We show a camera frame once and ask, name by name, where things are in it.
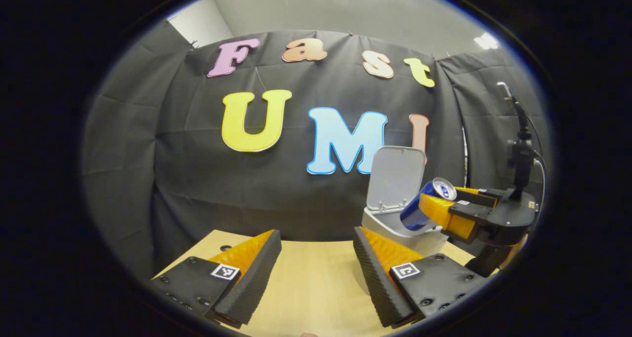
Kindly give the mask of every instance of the ceiling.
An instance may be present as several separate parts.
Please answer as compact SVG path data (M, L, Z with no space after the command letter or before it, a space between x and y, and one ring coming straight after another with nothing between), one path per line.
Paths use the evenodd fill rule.
M257 32L323 30L381 38L436 58L481 51L474 38L485 32L446 0L199 0L171 23L198 46Z

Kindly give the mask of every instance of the soda can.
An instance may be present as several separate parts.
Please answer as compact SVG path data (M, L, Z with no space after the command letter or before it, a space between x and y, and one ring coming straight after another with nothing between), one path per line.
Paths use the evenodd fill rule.
M428 182L422 188L422 193L450 201L456 199L456 189L444 178L434 178L432 182Z

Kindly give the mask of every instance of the yellow letter u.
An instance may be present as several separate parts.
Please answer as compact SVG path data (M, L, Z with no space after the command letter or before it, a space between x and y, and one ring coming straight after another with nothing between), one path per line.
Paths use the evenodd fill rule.
M250 92L232 93L222 101L226 105L222 122L224 143L240 152L259 152L271 148L280 137L283 127L283 109L285 102L292 97L289 90L268 90L262 97L268 102L266 127L260 133L251 135L243 127L248 103L255 99Z

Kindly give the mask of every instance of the letter m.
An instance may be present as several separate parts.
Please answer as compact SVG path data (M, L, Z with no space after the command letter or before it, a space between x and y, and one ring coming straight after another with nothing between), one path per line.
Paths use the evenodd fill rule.
M384 145L384 125L388 122L386 115L365 112L357 122L354 132L349 131L336 109L314 108L309 111L309 117L316 123L314 159L307 164L309 173L331 174L336 171L336 164L331 161L330 148L336 153L345 172L352 170L359 151L363 150L357 171L371 173L373 156Z

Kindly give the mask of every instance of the ceiling light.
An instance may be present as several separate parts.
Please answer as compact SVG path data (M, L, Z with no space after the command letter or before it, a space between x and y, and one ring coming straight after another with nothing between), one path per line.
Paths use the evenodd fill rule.
M474 38L474 41L483 49L498 48L498 41L492 35L485 32L483 36Z

